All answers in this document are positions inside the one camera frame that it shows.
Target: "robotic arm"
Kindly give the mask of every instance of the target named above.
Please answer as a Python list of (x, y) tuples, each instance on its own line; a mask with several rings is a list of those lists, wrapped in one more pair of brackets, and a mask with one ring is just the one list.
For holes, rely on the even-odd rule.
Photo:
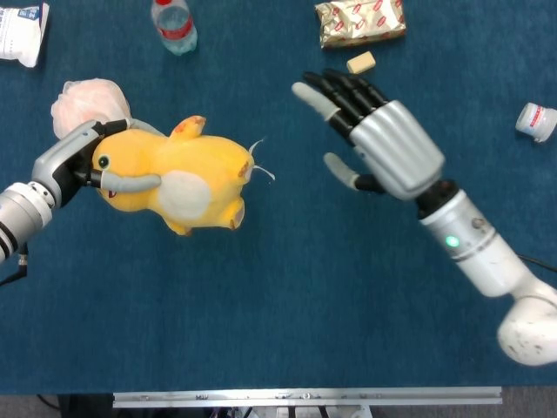
[(114, 192), (140, 192), (160, 185), (160, 177), (156, 175), (131, 181), (92, 168), (91, 159), (98, 144), (104, 138), (130, 128), (162, 135), (136, 119), (105, 125), (86, 122), (37, 158), (30, 183), (15, 183), (0, 193), (0, 264), (20, 251), (19, 271), (0, 286), (26, 275), (27, 241), (42, 231), (52, 220), (54, 210), (65, 206), (82, 186)]
[(529, 366), (557, 361), (557, 290), (537, 279), (456, 183), (442, 180), (445, 158), (409, 110), (362, 78), (325, 70), (305, 73), (294, 94), (320, 113), (372, 175), (357, 174), (336, 155), (331, 172), (355, 190), (414, 200), (419, 220), (470, 281), (488, 297), (515, 303), (498, 339), (505, 353)]

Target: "plastic water bottle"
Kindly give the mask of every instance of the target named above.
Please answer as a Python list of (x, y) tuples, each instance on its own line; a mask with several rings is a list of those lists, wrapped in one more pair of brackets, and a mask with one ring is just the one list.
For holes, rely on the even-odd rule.
[(198, 31), (185, 0), (153, 0), (151, 17), (168, 51), (182, 55), (198, 46)]

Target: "yellow plush toy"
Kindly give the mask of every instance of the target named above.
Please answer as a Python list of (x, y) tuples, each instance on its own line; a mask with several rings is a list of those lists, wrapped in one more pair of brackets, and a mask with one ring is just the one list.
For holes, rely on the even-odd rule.
[(248, 151), (227, 138), (202, 136), (204, 125), (205, 118), (193, 116), (169, 138), (130, 129), (103, 140), (93, 155), (93, 167), (103, 175), (156, 179), (148, 190), (131, 188), (139, 192), (101, 190), (103, 198), (120, 211), (150, 209), (180, 235), (194, 227), (238, 228), (245, 213), (240, 193), (258, 168), (255, 145)]

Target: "food wrapper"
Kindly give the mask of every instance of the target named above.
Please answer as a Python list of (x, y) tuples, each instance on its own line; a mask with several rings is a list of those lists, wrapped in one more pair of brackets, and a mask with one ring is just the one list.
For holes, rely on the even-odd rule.
[(406, 32), (402, 0), (345, 0), (317, 4), (321, 48), (400, 37)]

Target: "white robotic arm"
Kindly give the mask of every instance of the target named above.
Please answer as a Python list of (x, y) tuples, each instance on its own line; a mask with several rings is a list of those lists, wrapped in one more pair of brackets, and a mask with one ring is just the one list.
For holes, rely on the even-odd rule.
[(326, 154), (331, 172), (352, 189), (414, 200), (422, 225), (481, 293), (515, 298), (498, 332), (503, 351), (528, 366), (557, 361), (557, 290), (532, 274), (456, 183), (440, 180), (445, 159), (407, 108), (352, 75), (325, 70), (304, 79), (325, 95), (303, 83), (294, 94), (346, 139), (372, 175)]

